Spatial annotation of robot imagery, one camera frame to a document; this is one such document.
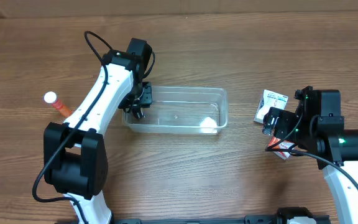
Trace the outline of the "red medicine box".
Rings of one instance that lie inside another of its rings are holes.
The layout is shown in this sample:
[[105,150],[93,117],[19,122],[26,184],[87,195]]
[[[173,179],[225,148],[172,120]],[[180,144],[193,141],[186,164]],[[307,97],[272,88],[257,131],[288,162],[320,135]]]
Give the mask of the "red medicine box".
[[[279,138],[273,137],[269,141],[268,146],[271,146],[271,145],[279,142],[279,140],[280,140]],[[291,147],[293,145],[294,145],[293,142],[284,141],[284,142],[280,143],[279,145],[275,146],[274,149],[288,149],[289,147]],[[291,157],[289,152],[274,151],[273,153],[283,160],[287,160],[288,158]]]

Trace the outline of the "white medicine box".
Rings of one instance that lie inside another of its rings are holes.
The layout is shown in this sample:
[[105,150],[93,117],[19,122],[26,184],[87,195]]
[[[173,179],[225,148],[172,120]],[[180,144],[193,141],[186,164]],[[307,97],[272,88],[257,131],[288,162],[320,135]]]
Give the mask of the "white medicine box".
[[264,116],[271,107],[284,110],[288,101],[288,96],[270,90],[264,90],[261,94],[259,105],[255,113],[254,121],[263,123]]

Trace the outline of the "orange tube white cap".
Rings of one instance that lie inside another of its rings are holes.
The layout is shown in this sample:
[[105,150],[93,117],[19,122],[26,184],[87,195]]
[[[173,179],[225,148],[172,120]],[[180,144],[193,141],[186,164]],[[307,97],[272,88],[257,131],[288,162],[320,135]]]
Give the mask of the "orange tube white cap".
[[46,92],[44,94],[44,101],[54,107],[61,115],[68,118],[72,115],[72,110],[59,99],[57,94],[53,91]]

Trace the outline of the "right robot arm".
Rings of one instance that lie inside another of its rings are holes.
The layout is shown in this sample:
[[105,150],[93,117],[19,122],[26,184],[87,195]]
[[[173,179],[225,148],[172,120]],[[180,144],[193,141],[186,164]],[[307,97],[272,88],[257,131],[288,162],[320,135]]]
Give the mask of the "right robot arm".
[[358,129],[346,129],[339,90],[307,86],[294,95],[295,112],[271,107],[263,133],[292,145],[286,152],[316,159],[323,172],[340,223],[358,223]]

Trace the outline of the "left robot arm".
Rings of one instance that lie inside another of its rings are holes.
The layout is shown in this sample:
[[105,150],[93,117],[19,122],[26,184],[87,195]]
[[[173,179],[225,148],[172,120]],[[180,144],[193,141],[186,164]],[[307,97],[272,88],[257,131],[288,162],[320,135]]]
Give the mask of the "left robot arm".
[[101,59],[99,77],[79,108],[62,124],[50,123],[44,131],[44,168],[40,180],[54,186],[75,209],[79,223],[113,223],[103,187],[108,175],[104,134],[117,110],[143,118],[152,104],[152,87],[145,78],[155,62],[151,46],[131,39],[126,51],[110,49]]

